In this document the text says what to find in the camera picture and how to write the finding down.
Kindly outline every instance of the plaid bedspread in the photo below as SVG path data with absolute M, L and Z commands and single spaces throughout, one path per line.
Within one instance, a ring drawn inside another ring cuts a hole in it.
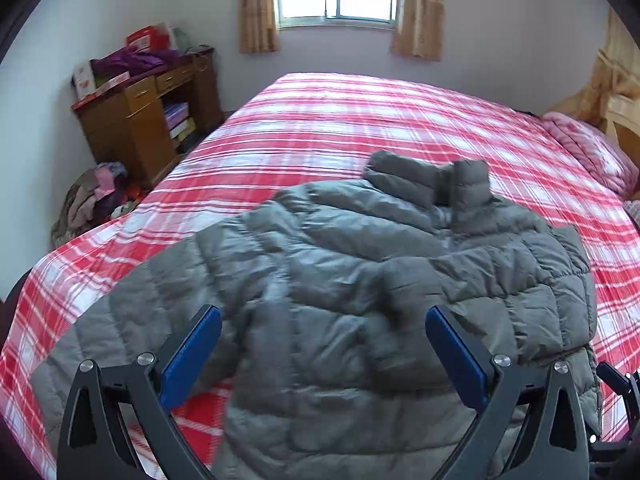
M 0 412 L 42 473 L 55 478 L 29 375 L 93 302 L 132 268 L 184 237 L 312 180 L 359 177 L 376 150 L 445 164 L 484 158 L 493 192 L 556 226 L 575 224 L 598 293 L 598 357 L 623 372 L 640 365 L 640 236 L 613 192 L 593 180 L 542 127 L 510 108 L 430 86 L 363 76 L 291 74 L 212 133 L 136 211 L 43 258 L 24 286 L 0 355 Z M 174 415 L 203 462 L 222 436 L 231 383 Z M 625 431 L 606 391 L 604 430 Z M 161 471 L 140 430 L 132 437 Z

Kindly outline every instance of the white wall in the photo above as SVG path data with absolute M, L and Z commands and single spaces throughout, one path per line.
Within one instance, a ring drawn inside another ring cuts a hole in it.
M 446 0 L 440 63 L 389 54 L 390 33 L 307 27 L 281 33 L 282 52 L 238 53 L 236 0 L 180 0 L 173 16 L 220 54 L 223 108 L 241 107 L 288 72 L 345 72 L 444 86 L 541 112 L 588 79 L 607 23 L 605 0 Z
M 49 249 L 69 186 L 94 165 L 69 109 L 79 61 L 164 18 L 169 0 L 42 0 L 0 64 L 0 298 Z

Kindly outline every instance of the gray clothing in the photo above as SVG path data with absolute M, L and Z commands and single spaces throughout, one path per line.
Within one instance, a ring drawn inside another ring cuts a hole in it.
M 475 415 L 424 335 L 433 305 L 514 362 L 565 359 L 600 427 L 596 295 L 578 233 L 492 195 L 481 161 L 436 168 L 378 152 L 362 180 L 281 190 L 140 265 L 31 378 L 51 445 L 80 361 L 155 351 L 204 303 L 221 309 L 223 333 L 196 390 L 236 377 L 219 480 L 430 478 Z

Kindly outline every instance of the curtain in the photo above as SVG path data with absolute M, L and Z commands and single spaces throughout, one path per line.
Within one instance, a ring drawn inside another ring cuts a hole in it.
M 240 52 L 280 50 L 274 0 L 239 0 Z
M 576 95 L 554 105 L 556 110 L 585 121 L 603 132 L 609 116 L 636 116 L 640 109 L 640 49 L 611 9 L 604 49 L 598 51 L 591 79 Z
M 443 0 L 400 0 L 391 52 L 439 61 L 443 28 Z

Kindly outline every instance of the window frame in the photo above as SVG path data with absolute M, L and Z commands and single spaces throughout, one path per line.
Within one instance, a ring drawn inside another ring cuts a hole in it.
M 393 0 L 389 0 L 389 14 L 392 13 Z M 336 16 L 302 16 L 296 18 L 284 18 L 282 15 L 282 0 L 276 0 L 276 17 L 280 28 L 309 27 L 316 25 L 340 25 L 348 27 L 381 28 L 383 30 L 393 30 L 396 28 L 396 20 L 400 11 L 400 0 L 396 0 L 396 19 L 379 20 L 375 18 L 361 18 L 358 16 L 344 16 L 340 13 L 340 0 L 337 0 Z

